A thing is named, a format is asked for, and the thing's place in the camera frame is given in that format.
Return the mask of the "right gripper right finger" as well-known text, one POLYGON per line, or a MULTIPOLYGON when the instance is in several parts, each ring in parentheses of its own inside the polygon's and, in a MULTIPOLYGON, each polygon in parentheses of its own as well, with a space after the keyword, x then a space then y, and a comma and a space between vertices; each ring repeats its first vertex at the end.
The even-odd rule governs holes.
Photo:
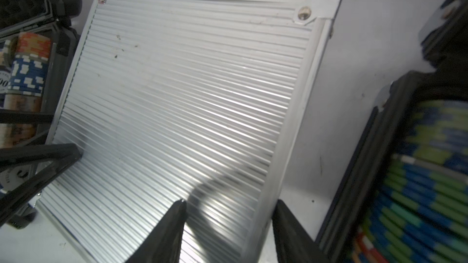
POLYGON ((277 201, 272 222, 279 263, 330 262, 330 259, 308 235, 284 201, 277 201))

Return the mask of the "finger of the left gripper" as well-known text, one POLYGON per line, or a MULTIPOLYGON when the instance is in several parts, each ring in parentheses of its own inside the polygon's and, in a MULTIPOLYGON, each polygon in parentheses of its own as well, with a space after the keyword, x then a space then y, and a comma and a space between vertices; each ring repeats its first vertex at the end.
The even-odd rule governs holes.
POLYGON ((76 144, 39 143, 47 137, 44 131, 23 144, 1 149, 1 172, 31 167, 26 181, 1 197, 1 225, 15 218, 22 207, 82 158, 76 144))

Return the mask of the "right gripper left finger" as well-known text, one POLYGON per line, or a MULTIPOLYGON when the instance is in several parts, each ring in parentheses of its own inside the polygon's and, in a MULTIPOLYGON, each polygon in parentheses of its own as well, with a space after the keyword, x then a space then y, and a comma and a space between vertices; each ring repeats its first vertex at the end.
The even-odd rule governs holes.
POLYGON ((178 263, 188 217, 186 207, 185 200, 174 202, 126 263, 178 263))

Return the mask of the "silver poker case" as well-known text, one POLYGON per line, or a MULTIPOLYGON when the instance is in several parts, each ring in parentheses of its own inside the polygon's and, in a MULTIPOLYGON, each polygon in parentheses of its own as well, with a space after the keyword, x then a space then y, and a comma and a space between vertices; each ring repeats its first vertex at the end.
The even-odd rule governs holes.
POLYGON ((94 0, 48 142, 82 158, 39 200, 97 263, 169 207, 183 263, 255 263, 341 0, 94 0))

